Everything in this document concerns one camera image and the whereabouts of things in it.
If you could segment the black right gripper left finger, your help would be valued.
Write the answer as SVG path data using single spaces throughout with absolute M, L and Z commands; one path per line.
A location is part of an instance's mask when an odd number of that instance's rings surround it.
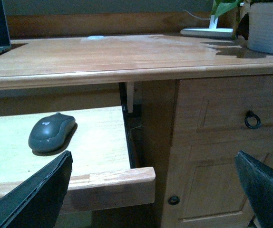
M 52 228 L 68 190 L 72 154 L 65 151 L 0 199 L 0 228 Z

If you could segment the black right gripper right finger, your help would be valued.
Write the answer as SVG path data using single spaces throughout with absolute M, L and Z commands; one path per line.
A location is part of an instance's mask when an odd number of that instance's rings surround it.
M 273 228 L 273 169 L 239 151 L 235 165 L 241 186 L 263 228 Z

